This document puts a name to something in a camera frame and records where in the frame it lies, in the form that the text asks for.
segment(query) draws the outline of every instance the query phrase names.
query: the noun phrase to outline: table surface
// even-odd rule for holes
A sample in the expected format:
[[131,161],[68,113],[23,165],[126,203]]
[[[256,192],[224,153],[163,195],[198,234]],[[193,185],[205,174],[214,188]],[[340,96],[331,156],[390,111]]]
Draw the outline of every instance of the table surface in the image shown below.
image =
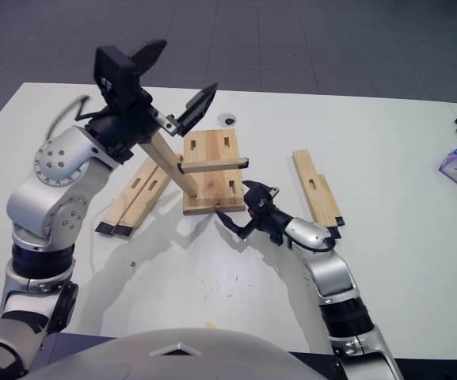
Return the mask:
[[[166,114],[179,114],[195,93],[149,91]],[[94,85],[25,83],[0,112],[0,294],[12,244],[6,201],[29,175],[52,120],[80,94],[92,97],[86,111],[103,105]],[[457,359],[457,185],[437,171],[457,147],[457,104],[219,91],[196,129],[220,127],[224,112],[238,120],[239,151],[250,162],[244,178],[280,187],[278,207],[305,219],[291,152],[310,151],[345,217],[337,251],[394,355]],[[73,114],[58,132],[72,122]],[[166,139],[181,151],[180,138]],[[237,242],[213,215],[183,217],[174,183],[130,241],[93,232],[146,157],[134,152],[89,208],[75,253],[81,290],[66,331],[124,336],[213,324],[289,351],[330,353],[298,260],[258,232]]]

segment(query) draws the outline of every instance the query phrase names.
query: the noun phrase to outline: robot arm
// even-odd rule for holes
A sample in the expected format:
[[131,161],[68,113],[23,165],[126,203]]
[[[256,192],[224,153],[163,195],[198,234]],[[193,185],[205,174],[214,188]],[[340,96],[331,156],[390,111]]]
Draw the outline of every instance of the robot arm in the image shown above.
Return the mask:
[[47,139],[28,179],[8,201],[13,247],[0,305],[0,378],[26,374],[45,337],[67,327],[78,293],[70,281],[74,243],[91,199],[110,173],[159,128],[183,136],[215,96],[217,84],[195,95],[177,119],[154,108],[139,77],[165,46],[164,40],[151,41],[132,57],[99,47],[94,79],[107,107],[80,115],[81,106],[75,119],[90,118],[86,128],[73,126]]
[[335,240],[329,230],[278,209],[273,204],[277,188],[250,180],[244,184],[249,187],[244,201],[251,221],[239,227],[224,213],[217,211],[218,216],[242,239],[256,229],[269,234],[277,245],[286,238],[288,248],[298,251],[329,331],[330,346],[346,378],[402,379],[383,335],[372,323],[348,265],[334,250]]

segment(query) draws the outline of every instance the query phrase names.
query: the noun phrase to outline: mortise hole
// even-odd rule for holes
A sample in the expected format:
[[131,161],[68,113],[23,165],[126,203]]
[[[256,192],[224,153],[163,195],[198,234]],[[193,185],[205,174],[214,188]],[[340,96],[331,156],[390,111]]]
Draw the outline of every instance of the mortise hole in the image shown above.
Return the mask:
[[131,188],[136,188],[136,185],[139,184],[140,178],[136,178],[133,183],[131,184]]
[[153,180],[152,183],[149,186],[149,191],[152,191],[152,189],[154,188],[154,186],[156,186],[157,183],[158,182],[156,180]]

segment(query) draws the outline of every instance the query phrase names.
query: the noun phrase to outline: wooden plank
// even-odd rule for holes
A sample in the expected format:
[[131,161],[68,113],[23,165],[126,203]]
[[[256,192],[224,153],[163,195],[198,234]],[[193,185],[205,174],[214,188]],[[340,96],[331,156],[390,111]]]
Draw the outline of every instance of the wooden plank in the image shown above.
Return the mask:
[[169,175],[158,167],[114,229],[114,234],[129,238],[149,215],[169,182]]
[[223,160],[182,162],[179,164],[179,167],[184,173],[203,173],[218,170],[244,169],[248,165],[248,158],[224,158]]
[[[191,131],[184,139],[184,163],[235,159],[238,144],[233,128],[213,131]],[[221,211],[243,211],[244,188],[240,169],[192,173],[197,196],[184,194],[185,215],[205,214],[216,208]]]
[[181,160],[177,158],[172,148],[166,143],[159,132],[153,134],[149,142],[140,144],[147,154],[156,161],[158,166],[179,185],[189,196],[196,196],[196,182],[190,174],[184,174],[179,170]]
[[327,191],[307,149],[293,152],[293,161],[299,172],[300,182],[306,193],[314,220],[326,227],[337,227],[337,220],[332,212]]
[[96,227],[97,232],[102,234],[113,234],[114,228],[119,224],[124,213],[133,204],[136,196],[140,193],[157,168],[158,165],[152,158],[147,158],[146,161],[143,162],[133,178],[124,186],[123,191],[114,200],[101,223]]
[[322,184],[323,189],[326,192],[326,201],[329,204],[329,209],[331,214],[336,218],[337,220],[337,225],[342,226],[345,224],[344,219],[341,214],[341,210],[339,209],[339,206],[337,205],[336,199],[333,196],[332,190],[330,190],[329,183],[326,180],[325,175],[319,174],[320,182]]

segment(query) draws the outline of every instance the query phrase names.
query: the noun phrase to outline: gray carpet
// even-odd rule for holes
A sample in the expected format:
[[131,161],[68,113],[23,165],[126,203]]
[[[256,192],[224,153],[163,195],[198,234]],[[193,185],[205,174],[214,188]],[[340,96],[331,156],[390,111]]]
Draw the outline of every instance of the gray carpet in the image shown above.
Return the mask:
[[0,0],[0,110],[152,38],[169,46],[148,86],[457,102],[457,0]]

